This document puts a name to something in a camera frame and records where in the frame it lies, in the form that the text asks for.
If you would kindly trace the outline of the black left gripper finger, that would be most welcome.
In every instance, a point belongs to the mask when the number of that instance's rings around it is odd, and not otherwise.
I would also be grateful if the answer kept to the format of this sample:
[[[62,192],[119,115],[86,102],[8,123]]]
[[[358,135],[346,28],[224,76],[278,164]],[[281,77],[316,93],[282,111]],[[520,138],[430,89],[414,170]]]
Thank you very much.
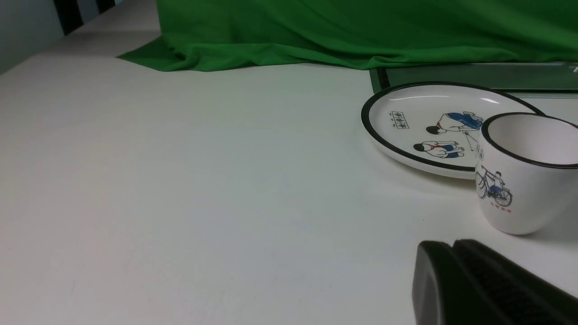
[[[575,325],[577,298],[474,239],[417,247],[418,325]]]

